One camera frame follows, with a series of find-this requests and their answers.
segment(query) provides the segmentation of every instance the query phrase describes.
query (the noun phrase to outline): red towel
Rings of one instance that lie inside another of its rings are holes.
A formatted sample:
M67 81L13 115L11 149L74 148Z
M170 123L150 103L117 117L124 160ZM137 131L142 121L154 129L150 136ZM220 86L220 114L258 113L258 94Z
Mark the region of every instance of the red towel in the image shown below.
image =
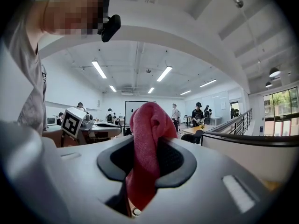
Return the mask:
M128 197L140 210L155 196L155 181L160 177L157 141L177 138L176 128L165 111L154 102L136 110L130 120L134 134L134 166L126 178Z

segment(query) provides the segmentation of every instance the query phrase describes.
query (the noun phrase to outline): ceiling light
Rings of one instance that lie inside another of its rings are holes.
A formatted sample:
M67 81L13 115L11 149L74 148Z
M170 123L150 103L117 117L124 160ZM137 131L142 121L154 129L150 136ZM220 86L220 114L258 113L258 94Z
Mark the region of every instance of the ceiling light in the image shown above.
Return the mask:
M113 92L116 92L116 89L113 87L113 85L110 85L110 88L113 90Z
M216 80L212 80L212 81L210 81L210 82L208 82L208 83L205 83L205 84L203 84L203 85L201 85L200 87L204 87L204 86L206 86L206 85L208 85L208 84L211 84L211 83L213 83L213 82L215 82Z
M153 90L154 90L154 87L151 87L151 89L149 90L148 93L151 94Z
M271 68L271 70L269 72L270 77L275 77L275 76L278 76L279 74L280 74L280 70L277 69L276 67Z
M184 92L184 93L181 93L181 95L185 95L185 94L187 94L187 93L189 93L189 92L191 92L191 91L186 91L186 92Z
M160 82L168 74L168 72L171 71L171 69L171 66L167 66L165 71L162 73L162 75L160 75L157 81Z
M92 61L93 66L95 69L99 72L99 74L103 77L103 79L107 79L104 72L102 71L101 67L99 66L99 63L97 61Z
M270 81L268 81L267 83L266 83L266 88L269 88L269 87L271 87L271 86L273 86L272 84L271 84L271 82Z

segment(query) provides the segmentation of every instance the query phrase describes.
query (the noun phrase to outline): person in white shirt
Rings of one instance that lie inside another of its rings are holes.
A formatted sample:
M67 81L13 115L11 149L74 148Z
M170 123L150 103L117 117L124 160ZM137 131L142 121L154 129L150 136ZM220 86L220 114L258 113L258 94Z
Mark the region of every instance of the person in white shirt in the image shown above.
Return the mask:
M176 128L176 131L178 132L178 109L177 109L177 105L176 104L172 104L172 121L173 121L173 124Z
M79 110L82 110L82 111L84 111L84 112L87 113L87 110L84 108L82 102L79 102L79 103L78 103L77 108L78 108Z
M114 113L113 113L112 109L108 109L108 112L106 113L106 122L112 124L113 119L114 119Z

